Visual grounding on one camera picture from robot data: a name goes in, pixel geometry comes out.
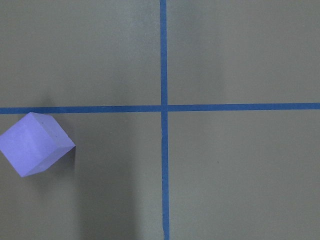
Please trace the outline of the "purple foam cube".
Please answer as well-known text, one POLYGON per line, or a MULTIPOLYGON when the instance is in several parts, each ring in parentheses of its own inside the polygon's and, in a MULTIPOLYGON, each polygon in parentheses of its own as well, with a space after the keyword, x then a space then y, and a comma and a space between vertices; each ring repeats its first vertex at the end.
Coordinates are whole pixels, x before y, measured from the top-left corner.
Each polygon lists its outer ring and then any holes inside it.
POLYGON ((47 170, 75 146, 51 115, 35 112, 0 136, 0 151, 21 177, 47 170))

